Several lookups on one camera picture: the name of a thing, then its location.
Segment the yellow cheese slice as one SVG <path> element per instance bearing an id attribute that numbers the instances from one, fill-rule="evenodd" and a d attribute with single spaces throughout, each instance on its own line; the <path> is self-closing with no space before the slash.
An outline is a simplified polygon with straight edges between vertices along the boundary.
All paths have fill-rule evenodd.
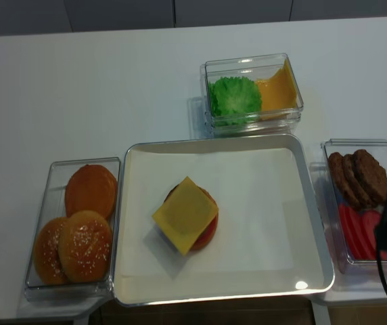
<path id="1" fill-rule="evenodd" d="M 203 249 L 214 238 L 219 208 L 189 177 L 178 185 L 152 219 L 169 242 L 186 255 Z"/>
<path id="2" fill-rule="evenodd" d="M 287 58 L 280 64 L 266 66 L 262 69 L 255 84 L 258 86 L 262 99 L 260 121 L 285 116 L 285 114 L 270 114 L 270 112 L 299 108 L 296 84 Z"/>

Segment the clear lettuce cheese container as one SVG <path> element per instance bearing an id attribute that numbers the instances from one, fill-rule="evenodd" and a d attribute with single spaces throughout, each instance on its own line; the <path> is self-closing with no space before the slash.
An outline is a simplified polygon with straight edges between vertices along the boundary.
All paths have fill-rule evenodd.
<path id="1" fill-rule="evenodd" d="M 214 125 L 214 117 L 211 115 L 210 98 L 208 94 L 209 82 L 214 83 L 221 77 L 247 77 L 255 82 L 262 69 L 266 66 L 280 64 L 285 58 L 288 59 L 294 82 L 296 84 L 299 108 L 270 112 L 270 114 L 285 114 L 285 116 L 283 118 L 272 119 L 269 121 L 260 121 L 259 117 L 262 113 L 259 112 L 253 114 L 253 116 L 255 116 L 254 121 L 249 123 L 223 127 L 216 127 Z M 272 133 L 281 130 L 290 131 L 301 119 L 304 102 L 296 82 L 296 77 L 294 75 L 290 59 L 286 53 L 207 61 L 200 67 L 200 82 L 203 101 L 202 107 L 204 110 L 204 124 L 207 132 L 214 137 L 254 135 L 257 133 Z"/>

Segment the green lettuce leaf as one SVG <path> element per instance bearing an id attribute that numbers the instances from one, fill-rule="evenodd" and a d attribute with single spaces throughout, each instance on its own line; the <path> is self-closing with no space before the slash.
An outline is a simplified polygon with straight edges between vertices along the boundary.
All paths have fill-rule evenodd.
<path id="1" fill-rule="evenodd" d="M 254 121 L 262 98 L 258 85 L 247 77 L 221 77 L 208 83 L 211 115 L 214 125 L 223 127 Z"/>

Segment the red tomato slice front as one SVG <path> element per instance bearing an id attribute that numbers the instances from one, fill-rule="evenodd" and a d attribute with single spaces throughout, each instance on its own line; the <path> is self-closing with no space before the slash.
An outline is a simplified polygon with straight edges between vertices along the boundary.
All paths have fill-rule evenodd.
<path id="1" fill-rule="evenodd" d="M 369 250 L 368 256 L 370 260 L 375 261 L 375 246 L 376 246 L 376 239 L 374 230 L 375 227 L 380 222 L 380 213 L 374 210 L 368 210 L 365 211 L 361 216 L 361 229 L 363 234 L 363 239 L 365 243 L 367 244 L 367 248 Z"/>

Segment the red tomato slices stack behind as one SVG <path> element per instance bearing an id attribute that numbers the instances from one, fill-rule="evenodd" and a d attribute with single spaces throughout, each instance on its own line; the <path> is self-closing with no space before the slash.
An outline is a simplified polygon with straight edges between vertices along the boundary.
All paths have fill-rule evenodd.
<path id="1" fill-rule="evenodd" d="M 361 229 L 361 216 L 364 212 L 358 213 L 345 204 L 340 204 L 338 210 L 344 237 L 354 259 L 357 261 L 373 261 L 369 259 L 369 250 L 363 239 Z"/>

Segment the brown patty middle in container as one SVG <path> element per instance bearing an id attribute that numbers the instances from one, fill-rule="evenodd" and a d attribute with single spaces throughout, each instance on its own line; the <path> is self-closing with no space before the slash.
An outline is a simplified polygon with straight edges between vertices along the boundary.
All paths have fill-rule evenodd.
<path id="1" fill-rule="evenodd" d="M 353 171 L 352 154 L 344 155 L 342 159 L 342 168 L 351 190 L 361 205 L 361 209 L 376 207 L 376 203 L 371 199 L 356 178 L 355 172 Z"/>

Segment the brown patty in container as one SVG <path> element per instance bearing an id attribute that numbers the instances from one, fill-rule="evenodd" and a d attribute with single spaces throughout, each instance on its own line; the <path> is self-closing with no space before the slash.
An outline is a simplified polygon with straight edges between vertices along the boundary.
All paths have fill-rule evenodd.
<path id="1" fill-rule="evenodd" d="M 351 190 L 361 205 L 361 209 L 376 207 L 376 203 L 371 199 L 356 178 L 355 172 L 353 171 L 352 154 L 344 155 L 342 159 L 342 168 Z"/>
<path id="2" fill-rule="evenodd" d="M 376 204 L 384 204 L 387 199 L 385 168 L 365 149 L 356 150 L 352 162 L 355 176 L 365 192 Z"/>
<path id="3" fill-rule="evenodd" d="M 334 152 L 330 154 L 327 161 L 331 177 L 341 196 L 354 210 L 359 211 L 362 206 L 345 177 L 342 165 L 343 156 L 339 152 Z"/>

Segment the brown patty right in container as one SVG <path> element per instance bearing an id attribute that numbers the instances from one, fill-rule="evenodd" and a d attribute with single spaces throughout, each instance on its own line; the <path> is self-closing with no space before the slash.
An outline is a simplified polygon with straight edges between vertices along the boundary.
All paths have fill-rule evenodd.
<path id="1" fill-rule="evenodd" d="M 387 199 L 385 168 L 365 149 L 356 150 L 352 162 L 355 176 L 365 192 L 376 204 L 384 204 Z"/>

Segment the brown patty left in container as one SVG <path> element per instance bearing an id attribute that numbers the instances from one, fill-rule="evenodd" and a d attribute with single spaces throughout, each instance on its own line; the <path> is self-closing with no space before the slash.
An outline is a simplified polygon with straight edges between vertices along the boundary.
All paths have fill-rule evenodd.
<path id="1" fill-rule="evenodd" d="M 341 196 L 354 210 L 359 211 L 362 206 L 345 177 L 342 165 L 343 156 L 339 152 L 334 152 L 330 154 L 327 161 L 331 177 Z"/>

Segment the clear patty tomato container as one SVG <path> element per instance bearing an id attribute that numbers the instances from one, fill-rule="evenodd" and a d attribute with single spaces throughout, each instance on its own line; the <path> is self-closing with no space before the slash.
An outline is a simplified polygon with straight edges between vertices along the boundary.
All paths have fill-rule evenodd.
<path id="1" fill-rule="evenodd" d="M 362 231 L 361 235 L 351 236 L 350 242 L 347 242 L 345 235 L 349 228 L 342 227 L 341 217 L 349 213 L 352 218 L 350 225 L 361 230 L 364 225 L 371 223 L 367 220 L 368 217 L 379 219 L 384 206 L 378 205 L 359 212 L 352 211 L 335 186 L 327 162 L 334 152 L 344 156 L 359 149 L 371 154 L 380 166 L 385 168 L 387 175 L 385 139 L 331 139 L 321 144 L 323 162 L 319 165 L 316 193 L 318 193 L 327 244 L 336 269 L 336 279 L 328 293 L 354 296 L 360 294 L 365 295 L 365 299 L 369 300 L 375 295 L 382 297 L 385 295 L 380 283 L 377 263 L 374 259 L 356 259 L 351 249 L 362 248 L 362 253 L 365 254 L 367 249 L 372 248 L 373 234 L 366 236 L 366 231 Z"/>

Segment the yellow cheese slice in container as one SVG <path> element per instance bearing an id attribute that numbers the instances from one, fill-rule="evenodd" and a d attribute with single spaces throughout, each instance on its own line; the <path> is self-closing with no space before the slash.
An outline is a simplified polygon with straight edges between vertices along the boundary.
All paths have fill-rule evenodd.
<path id="1" fill-rule="evenodd" d="M 262 99 L 260 121 L 285 116 L 285 114 L 270 114 L 270 112 L 299 108 L 296 84 L 287 58 L 280 64 L 266 66 L 262 69 L 255 84 L 258 86 Z"/>

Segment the brown meat patty on bun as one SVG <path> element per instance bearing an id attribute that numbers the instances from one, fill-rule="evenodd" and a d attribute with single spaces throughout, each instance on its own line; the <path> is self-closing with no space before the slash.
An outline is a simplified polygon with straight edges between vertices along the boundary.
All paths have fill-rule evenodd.
<path id="1" fill-rule="evenodd" d="M 172 195 L 172 193 L 176 190 L 176 188 L 178 187 L 179 185 L 176 185 L 166 196 L 166 198 L 164 199 L 164 202 L 166 202 L 169 197 Z M 206 191 L 204 188 L 201 188 L 200 186 L 197 186 L 199 189 L 201 189 L 201 191 L 203 191 L 203 193 L 205 195 L 207 195 L 207 197 L 209 197 L 209 199 L 211 199 L 211 201 L 215 202 L 214 198 L 209 194 L 208 191 Z"/>

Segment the plain orange bun half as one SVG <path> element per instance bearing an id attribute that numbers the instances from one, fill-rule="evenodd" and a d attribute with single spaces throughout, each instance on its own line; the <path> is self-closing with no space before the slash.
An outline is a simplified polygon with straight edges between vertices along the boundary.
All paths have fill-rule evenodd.
<path id="1" fill-rule="evenodd" d="M 109 220 L 116 206 L 118 183 L 102 165 L 85 165 L 69 179 L 64 195 L 66 216 L 79 211 L 95 211 Z"/>

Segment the sesame bun top front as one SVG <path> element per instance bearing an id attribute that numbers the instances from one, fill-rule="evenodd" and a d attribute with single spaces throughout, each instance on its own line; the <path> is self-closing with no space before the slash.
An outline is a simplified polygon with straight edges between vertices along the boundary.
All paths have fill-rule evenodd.
<path id="1" fill-rule="evenodd" d="M 58 244 L 66 277 L 73 283 L 97 282 L 109 268 L 112 229 L 95 211 L 79 211 L 67 219 Z"/>

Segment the sesame bun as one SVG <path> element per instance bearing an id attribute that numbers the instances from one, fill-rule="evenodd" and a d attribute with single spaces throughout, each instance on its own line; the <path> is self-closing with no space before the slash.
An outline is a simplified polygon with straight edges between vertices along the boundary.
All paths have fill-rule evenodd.
<path id="1" fill-rule="evenodd" d="M 112 229 L 95 211 L 79 211 L 67 219 L 58 244 L 66 277 L 73 283 L 97 282 L 109 268 Z"/>
<path id="2" fill-rule="evenodd" d="M 37 274 L 46 285 L 68 282 L 58 255 L 60 234 L 67 220 L 67 217 L 58 217 L 47 222 L 35 240 L 32 258 Z"/>

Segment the clear bun container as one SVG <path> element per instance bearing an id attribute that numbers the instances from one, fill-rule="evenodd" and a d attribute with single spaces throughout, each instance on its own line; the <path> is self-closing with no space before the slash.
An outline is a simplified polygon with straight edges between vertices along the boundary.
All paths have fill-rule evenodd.
<path id="1" fill-rule="evenodd" d="M 104 278 L 97 282 L 73 283 L 68 280 L 61 285 L 46 285 L 42 282 L 35 270 L 32 258 L 32 251 L 35 240 L 44 225 L 52 219 L 66 216 L 64 195 L 66 186 L 72 175 L 82 166 L 102 165 L 115 176 L 118 189 L 116 195 L 116 206 L 112 216 L 106 220 L 112 229 L 112 250 L 110 253 L 110 263 Z M 47 183 L 43 192 L 43 199 L 36 232 L 32 244 L 31 256 L 24 284 L 25 296 L 29 301 L 52 301 L 64 299 L 84 299 L 88 297 L 105 297 L 112 293 L 114 282 L 114 262 L 118 234 L 118 212 L 120 206 L 120 185 L 122 163 L 117 157 L 94 158 L 85 160 L 66 160 L 53 162 L 49 168 Z"/>

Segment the sesame bun top left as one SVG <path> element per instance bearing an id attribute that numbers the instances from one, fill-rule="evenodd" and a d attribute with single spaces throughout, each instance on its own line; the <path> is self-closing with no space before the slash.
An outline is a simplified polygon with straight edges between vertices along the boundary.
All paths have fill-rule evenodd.
<path id="1" fill-rule="evenodd" d="M 37 274 L 46 285 L 68 282 L 58 255 L 60 234 L 67 220 L 67 217 L 58 217 L 47 222 L 35 240 L 32 258 Z"/>

